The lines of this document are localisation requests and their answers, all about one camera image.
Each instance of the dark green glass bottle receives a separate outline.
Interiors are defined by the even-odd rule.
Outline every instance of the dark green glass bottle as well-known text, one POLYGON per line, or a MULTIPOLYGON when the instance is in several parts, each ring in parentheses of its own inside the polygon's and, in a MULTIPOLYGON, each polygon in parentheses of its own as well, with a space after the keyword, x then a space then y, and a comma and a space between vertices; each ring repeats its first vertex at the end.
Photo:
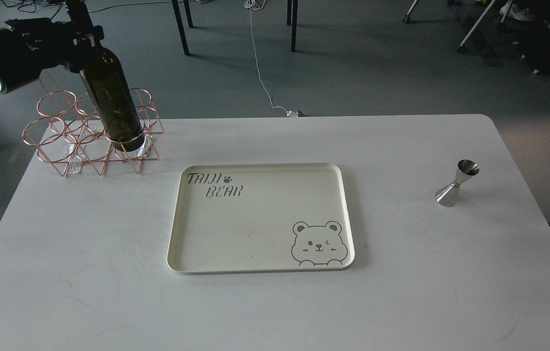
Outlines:
POLYGON ((80 76, 113 145, 119 151, 134 151, 143 145, 143 127, 121 63, 105 47, 94 47, 94 51, 80 76))

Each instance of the bear face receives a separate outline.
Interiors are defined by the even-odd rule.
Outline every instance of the bear face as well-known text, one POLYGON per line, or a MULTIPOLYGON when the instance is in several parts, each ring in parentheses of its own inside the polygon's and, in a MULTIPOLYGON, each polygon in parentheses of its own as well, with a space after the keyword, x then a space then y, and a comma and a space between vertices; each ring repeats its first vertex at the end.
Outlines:
POLYGON ((295 244, 292 248, 293 258, 301 265, 312 262, 314 265, 342 264, 347 257, 347 249, 340 232, 342 225, 330 220, 325 225, 308 225, 297 222, 293 225, 295 244))

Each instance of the cocktail jigger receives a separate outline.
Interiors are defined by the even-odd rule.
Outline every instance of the cocktail jigger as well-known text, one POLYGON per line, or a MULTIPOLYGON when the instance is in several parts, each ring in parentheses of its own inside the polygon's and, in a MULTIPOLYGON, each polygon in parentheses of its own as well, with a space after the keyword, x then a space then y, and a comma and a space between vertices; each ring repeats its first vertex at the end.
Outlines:
POLYGON ((455 181, 435 193, 435 200, 445 207, 453 207, 457 203, 459 187, 464 182, 478 174, 478 165, 471 160, 461 160, 457 163, 455 181))

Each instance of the rectangular tray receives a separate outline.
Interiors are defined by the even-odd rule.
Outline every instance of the rectangular tray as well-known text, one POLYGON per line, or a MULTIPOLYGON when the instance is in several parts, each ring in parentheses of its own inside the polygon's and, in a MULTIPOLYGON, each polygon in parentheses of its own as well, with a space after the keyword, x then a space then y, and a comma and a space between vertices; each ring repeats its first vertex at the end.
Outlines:
POLYGON ((335 164, 192 166, 182 173, 167 257, 174 271, 338 270, 354 258, 335 164))

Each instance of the chair leg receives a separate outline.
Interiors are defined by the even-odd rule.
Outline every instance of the chair leg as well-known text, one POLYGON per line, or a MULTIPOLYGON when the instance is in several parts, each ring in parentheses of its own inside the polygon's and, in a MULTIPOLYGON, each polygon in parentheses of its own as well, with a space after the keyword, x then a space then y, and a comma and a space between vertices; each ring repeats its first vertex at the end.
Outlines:
POLYGON ((186 33, 184 33, 184 23, 182 23, 182 16, 179 14, 179 5, 177 0, 172 0, 173 13, 175 13, 175 22, 177 22, 177 31, 179 31, 179 39, 182 40, 182 49, 184 49, 184 55, 189 56, 191 53, 188 51, 188 43, 186 42, 186 33))
POLYGON ((191 8, 188 6, 188 0, 184 0, 184 11, 186 11, 186 22, 188 22, 188 27, 195 28, 195 26, 193 26, 193 16, 191 16, 191 8))
MULTIPOLYGON (((511 10, 511 6, 513 6, 513 0, 509 0, 509 10, 511 10)), ((506 11, 503 14, 503 17, 500 19, 500 23, 498 23, 498 26, 496 27, 499 31, 504 31, 505 29, 507 29, 505 20, 507 19, 508 14, 509 14, 509 11, 506 11)))
POLYGON ((462 51, 464 51, 464 44, 468 41, 468 39, 470 38, 470 36, 472 35, 472 33, 474 32, 474 30, 476 29, 476 27, 478 27, 478 24, 481 22, 481 20, 485 17, 485 15, 487 14, 487 12, 489 12, 489 10, 494 7, 494 4, 496 3, 496 0, 491 0, 490 4, 485 7, 485 11, 483 11, 483 13, 481 14, 481 16, 478 18, 478 20, 476 20, 474 26, 472 26, 472 28, 470 29, 470 31, 468 32, 468 34, 466 34, 464 40, 462 40, 462 43, 459 44, 459 47, 457 48, 457 51, 458 53, 461 53, 462 51))
POLYGON ((290 51, 297 51, 297 10, 299 8, 299 0, 293 0, 293 38, 290 44, 290 51))
POLYGON ((407 11, 407 14, 403 16, 403 23, 409 23, 411 20, 410 15, 413 13, 413 9, 416 8, 416 5, 418 5, 418 0, 413 0, 413 4, 411 7, 409 7, 409 11, 407 11))
POLYGON ((290 15, 293 10, 293 0, 288 0, 288 4, 286 5, 286 26, 290 26, 290 15))

